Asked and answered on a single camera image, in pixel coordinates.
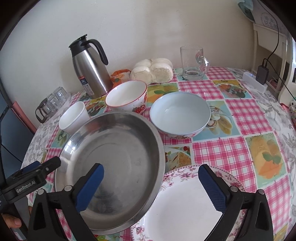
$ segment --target chair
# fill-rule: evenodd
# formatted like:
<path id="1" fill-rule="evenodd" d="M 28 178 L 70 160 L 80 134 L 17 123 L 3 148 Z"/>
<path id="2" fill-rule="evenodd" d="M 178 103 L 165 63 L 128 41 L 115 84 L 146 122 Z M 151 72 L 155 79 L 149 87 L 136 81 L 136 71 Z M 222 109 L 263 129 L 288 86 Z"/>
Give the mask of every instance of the chair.
<path id="1" fill-rule="evenodd" d="M 289 45 L 291 46 L 291 53 L 290 53 L 290 67 L 288 71 L 287 80 L 285 82 L 287 88 L 291 91 L 293 96 L 296 96 L 296 83 L 295 83 L 295 69 L 296 69 L 296 43 L 295 40 L 290 36 L 289 38 Z M 289 91 L 283 86 L 281 92 L 279 93 L 278 98 L 280 103 L 285 104 L 286 106 L 290 105 L 290 101 L 293 100 L 293 97 L 290 95 Z"/>
<path id="2" fill-rule="evenodd" d="M 254 59 L 253 59 L 253 67 L 252 67 L 252 72 L 254 74 L 257 73 L 255 71 L 255 65 L 256 65 L 256 57 L 257 57 L 257 46 L 261 46 L 270 52 L 274 50 L 274 47 L 277 44 L 277 39 L 278 39 L 278 32 L 274 31 L 273 29 L 258 25 L 253 23 L 253 28 L 254 28 Z M 284 76 L 284 71 L 285 71 L 285 65 L 286 65 L 286 60 L 287 60 L 287 37 L 279 33 L 279 45 L 274 52 L 277 56 L 279 56 L 282 59 L 282 64 L 281 64 L 281 72 L 280 72 L 280 77 L 283 78 Z M 267 82 L 269 86 L 271 86 L 276 93 L 278 94 L 280 91 L 281 87 L 281 80 L 279 79 L 276 88 L 274 88 L 269 82 Z"/>

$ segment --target human hand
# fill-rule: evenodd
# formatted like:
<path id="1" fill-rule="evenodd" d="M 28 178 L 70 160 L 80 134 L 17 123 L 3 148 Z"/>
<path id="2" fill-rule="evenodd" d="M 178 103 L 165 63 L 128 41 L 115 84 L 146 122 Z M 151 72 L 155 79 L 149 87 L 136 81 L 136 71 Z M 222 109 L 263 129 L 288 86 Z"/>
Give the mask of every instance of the human hand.
<path id="1" fill-rule="evenodd" d="M 22 226 L 22 222 L 19 218 L 15 218 L 14 216 L 11 216 L 9 214 L 2 214 L 2 217 L 8 228 L 17 229 Z"/>

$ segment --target paper cup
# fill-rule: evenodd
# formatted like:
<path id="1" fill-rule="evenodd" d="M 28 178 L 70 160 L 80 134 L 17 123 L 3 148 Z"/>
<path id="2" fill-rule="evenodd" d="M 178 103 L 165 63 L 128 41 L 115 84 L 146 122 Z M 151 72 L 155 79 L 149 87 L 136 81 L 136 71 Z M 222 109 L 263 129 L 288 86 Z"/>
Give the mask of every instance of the paper cup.
<path id="1" fill-rule="evenodd" d="M 73 135 L 88 120 L 90 120 L 90 117 L 85 108 L 85 104 L 82 101 L 78 101 L 61 116 L 59 128 Z"/>

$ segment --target blue gripper pad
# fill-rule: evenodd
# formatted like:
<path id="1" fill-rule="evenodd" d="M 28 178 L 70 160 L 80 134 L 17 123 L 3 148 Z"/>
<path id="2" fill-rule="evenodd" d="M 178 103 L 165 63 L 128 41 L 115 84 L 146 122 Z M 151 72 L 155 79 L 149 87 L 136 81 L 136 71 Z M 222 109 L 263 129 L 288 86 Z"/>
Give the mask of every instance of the blue gripper pad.
<path id="1" fill-rule="evenodd" d="M 24 173 L 26 173 L 26 172 L 29 172 L 29 171 L 35 169 L 35 168 L 38 167 L 38 166 L 40 166 L 40 162 L 39 162 L 39 161 L 35 161 L 35 162 L 31 163 L 30 165 L 24 167 L 24 168 L 22 169 L 22 173 L 24 174 Z"/>
<path id="2" fill-rule="evenodd" d="M 198 178 L 207 192 L 207 195 L 211 199 L 215 209 L 219 212 L 225 213 L 227 207 L 226 196 L 204 165 L 201 165 L 198 169 Z"/>
<path id="3" fill-rule="evenodd" d="M 104 168 L 102 165 L 98 165 L 98 167 L 94 170 L 93 174 L 85 182 L 80 192 L 77 194 L 76 210 L 78 212 L 81 212 L 87 208 L 98 186 L 101 184 L 103 177 Z"/>

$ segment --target floral bowl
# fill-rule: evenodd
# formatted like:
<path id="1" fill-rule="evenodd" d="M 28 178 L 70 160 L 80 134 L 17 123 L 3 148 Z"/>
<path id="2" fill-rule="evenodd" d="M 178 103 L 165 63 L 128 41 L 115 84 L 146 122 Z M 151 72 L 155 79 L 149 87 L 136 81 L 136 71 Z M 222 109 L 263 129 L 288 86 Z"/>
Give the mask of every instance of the floral bowl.
<path id="1" fill-rule="evenodd" d="M 151 122 L 169 138 L 186 139 L 199 134 L 207 125 L 211 110 L 198 95 L 173 92 L 156 100 L 150 109 Z"/>
<path id="2" fill-rule="evenodd" d="M 124 82 L 108 93 L 105 102 L 114 111 L 142 114 L 147 104 L 147 85 L 141 80 Z"/>

